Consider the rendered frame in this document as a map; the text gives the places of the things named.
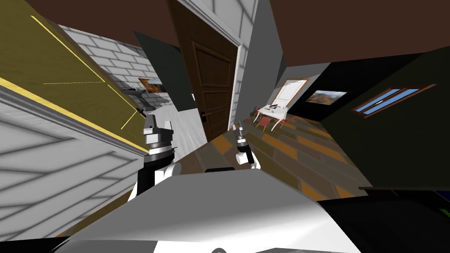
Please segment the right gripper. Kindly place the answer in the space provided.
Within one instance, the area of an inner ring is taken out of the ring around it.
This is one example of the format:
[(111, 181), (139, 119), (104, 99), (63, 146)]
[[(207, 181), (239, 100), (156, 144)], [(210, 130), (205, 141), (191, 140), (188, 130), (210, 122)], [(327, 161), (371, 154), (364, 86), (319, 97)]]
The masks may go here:
[(246, 137), (245, 137), (245, 130), (243, 128), (243, 120), (239, 121), (239, 128), (236, 128), (235, 125), (232, 126), (233, 131), (235, 131), (235, 137), (237, 141), (245, 141)]

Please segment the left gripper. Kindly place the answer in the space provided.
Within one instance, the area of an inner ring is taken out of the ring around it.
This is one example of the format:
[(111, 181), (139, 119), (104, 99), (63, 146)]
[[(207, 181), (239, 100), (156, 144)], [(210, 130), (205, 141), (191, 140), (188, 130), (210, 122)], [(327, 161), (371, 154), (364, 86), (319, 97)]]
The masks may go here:
[(171, 121), (165, 121), (163, 128), (157, 128), (156, 117), (146, 115), (145, 128), (143, 129), (146, 144), (171, 142), (173, 133)]

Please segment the white dining table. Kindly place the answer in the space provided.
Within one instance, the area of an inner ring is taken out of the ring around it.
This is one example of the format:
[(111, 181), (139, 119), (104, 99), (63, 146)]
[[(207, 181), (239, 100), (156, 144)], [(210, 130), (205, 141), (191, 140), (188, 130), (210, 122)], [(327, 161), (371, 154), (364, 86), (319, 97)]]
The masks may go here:
[(271, 128), (271, 131), (273, 131), (278, 123), (280, 123), (282, 120), (286, 119), (288, 108), (285, 107), (278, 107), (278, 106), (271, 106), (266, 105), (262, 107), (261, 109), (257, 110), (256, 119), (253, 122), (256, 122), (257, 118), (261, 115), (269, 116), (271, 118), (277, 119), (274, 126)]

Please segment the dark brown panelled door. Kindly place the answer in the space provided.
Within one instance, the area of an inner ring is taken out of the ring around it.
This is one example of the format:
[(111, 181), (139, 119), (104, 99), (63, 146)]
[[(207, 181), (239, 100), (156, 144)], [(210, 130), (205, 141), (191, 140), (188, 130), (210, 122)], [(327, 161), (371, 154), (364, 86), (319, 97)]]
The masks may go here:
[(229, 127), (238, 48), (178, 0), (167, 0), (207, 141)]

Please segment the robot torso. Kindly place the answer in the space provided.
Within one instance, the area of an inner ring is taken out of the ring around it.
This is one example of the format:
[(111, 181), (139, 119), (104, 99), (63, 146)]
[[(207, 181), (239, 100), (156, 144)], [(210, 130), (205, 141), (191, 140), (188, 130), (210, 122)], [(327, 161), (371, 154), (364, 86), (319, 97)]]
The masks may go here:
[(361, 253), (329, 214), (259, 169), (169, 177), (51, 253)]

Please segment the olive yellow door leaf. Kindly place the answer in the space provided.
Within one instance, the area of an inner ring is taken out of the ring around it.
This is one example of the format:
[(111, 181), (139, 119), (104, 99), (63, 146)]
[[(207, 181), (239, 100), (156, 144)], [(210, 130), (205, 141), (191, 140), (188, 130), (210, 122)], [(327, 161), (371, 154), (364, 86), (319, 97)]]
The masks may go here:
[(0, 0), (0, 88), (148, 150), (137, 104), (25, 0)]

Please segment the brown framed window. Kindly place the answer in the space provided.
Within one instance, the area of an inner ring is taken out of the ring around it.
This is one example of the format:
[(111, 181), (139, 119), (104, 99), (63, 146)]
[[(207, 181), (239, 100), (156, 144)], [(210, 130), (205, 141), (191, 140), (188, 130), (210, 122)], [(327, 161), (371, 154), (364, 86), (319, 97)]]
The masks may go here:
[(356, 106), (350, 112), (362, 117), (368, 118), (390, 106), (404, 101), (422, 91), (425, 91), (435, 84), (408, 85), (408, 86), (392, 86), (382, 91), (368, 101)]

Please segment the orange landscape wall picture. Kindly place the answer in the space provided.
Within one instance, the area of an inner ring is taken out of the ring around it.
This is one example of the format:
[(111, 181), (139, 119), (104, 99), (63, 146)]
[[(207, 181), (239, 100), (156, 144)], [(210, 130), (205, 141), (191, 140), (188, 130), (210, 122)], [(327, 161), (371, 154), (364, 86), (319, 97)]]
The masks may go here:
[(139, 81), (143, 85), (143, 87), (149, 93), (166, 93), (165, 87), (162, 85), (160, 80), (151, 80), (146, 78), (139, 78)]

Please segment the grey wall shelf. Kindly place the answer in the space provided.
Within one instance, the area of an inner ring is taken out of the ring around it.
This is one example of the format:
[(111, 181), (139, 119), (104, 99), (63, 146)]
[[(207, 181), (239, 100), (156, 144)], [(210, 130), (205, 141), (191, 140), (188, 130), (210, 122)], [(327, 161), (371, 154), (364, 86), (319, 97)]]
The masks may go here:
[(147, 93), (146, 89), (135, 88), (135, 87), (121, 88), (120, 90), (124, 94), (134, 95), (134, 96)]

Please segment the white door with brown frame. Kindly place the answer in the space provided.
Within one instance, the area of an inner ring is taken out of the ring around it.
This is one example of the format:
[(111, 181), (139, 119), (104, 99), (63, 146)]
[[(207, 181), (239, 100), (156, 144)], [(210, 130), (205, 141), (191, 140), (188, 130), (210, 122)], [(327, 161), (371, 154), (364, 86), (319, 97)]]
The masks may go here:
[(288, 105), (292, 102), (293, 98), (309, 80), (309, 78), (286, 80), (284, 85), (276, 94), (271, 105), (277, 105), (277, 107), (280, 108), (287, 108)]

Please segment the mountain landscape wall picture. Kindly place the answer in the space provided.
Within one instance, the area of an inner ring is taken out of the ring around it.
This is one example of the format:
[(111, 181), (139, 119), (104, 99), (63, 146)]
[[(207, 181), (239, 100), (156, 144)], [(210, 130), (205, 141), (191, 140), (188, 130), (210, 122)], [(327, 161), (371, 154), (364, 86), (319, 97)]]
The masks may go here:
[(317, 90), (310, 97), (307, 98), (306, 102), (322, 105), (331, 105), (345, 94), (346, 92), (340, 91)]

